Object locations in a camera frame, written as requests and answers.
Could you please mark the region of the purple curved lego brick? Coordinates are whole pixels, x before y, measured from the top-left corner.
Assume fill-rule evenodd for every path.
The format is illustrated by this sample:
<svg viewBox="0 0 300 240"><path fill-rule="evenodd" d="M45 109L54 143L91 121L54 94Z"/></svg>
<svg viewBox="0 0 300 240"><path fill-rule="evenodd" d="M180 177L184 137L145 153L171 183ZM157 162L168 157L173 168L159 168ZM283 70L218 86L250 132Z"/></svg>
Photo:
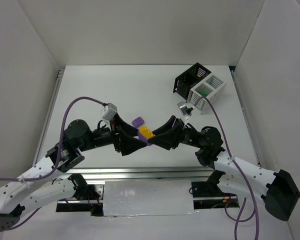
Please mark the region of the purple curved lego brick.
<svg viewBox="0 0 300 240"><path fill-rule="evenodd" d="M148 142L148 139L143 135L141 134L140 132L138 132L138 139L144 143L146 143L147 146L151 146L152 143Z"/></svg>

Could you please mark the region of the purple and yellow lego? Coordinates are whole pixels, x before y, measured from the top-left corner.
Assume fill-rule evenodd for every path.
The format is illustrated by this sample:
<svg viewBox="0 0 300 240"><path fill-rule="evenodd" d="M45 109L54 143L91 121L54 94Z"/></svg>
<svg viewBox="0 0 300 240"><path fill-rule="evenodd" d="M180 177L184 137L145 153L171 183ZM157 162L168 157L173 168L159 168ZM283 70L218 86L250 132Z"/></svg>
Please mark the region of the purple and yellow lego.
<svg viewBox="0 0 300 240"><path fill-rule="evenodd" d="M149 128L147 128L145 125L141 126L138 129L138 132L143 134L148 139L148 141L150 138L153 138L155 136L155 134Z"/></svg>

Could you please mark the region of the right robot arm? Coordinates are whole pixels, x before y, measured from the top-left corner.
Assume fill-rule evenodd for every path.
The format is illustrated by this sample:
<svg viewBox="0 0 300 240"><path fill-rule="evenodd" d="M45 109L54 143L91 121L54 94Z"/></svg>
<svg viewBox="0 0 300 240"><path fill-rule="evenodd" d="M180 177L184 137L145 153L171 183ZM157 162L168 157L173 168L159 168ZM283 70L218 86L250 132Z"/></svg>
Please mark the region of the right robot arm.
<svg viewBox="0 0 300 240"><path fill-rule="evenodd" d="M179 144L198 148L195 152L198 162L213 169L207 180L208 189L255 199L273 217L289 220L300 199L300 191L287 171L275 172L238 157L231 159L223 148L219 130L213 126L197 131L172 116L153 134L149 143L166 150L175 149Z"/></svg>

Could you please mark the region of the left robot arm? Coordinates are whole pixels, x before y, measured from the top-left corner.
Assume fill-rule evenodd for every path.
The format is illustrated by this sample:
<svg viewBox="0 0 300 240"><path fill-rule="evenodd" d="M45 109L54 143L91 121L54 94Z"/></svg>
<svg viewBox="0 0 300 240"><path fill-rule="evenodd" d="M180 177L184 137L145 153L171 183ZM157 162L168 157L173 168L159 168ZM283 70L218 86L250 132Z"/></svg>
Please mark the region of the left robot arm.
<svg viewBox="0 0 300 240"><path fill-rule="evenodd" d="M17 180L8 180L0 187L0 233L21 226L19 222L28 213L36 213L51 202L75 198L98 200L100 195L87 184L80 173L65 179L60 176L81 163L82 152L114 145L122 156L146 147L137 139L138 130L114 115L110 126L91 130L82 120L72 121L61 140L34 166Z"/></svg>

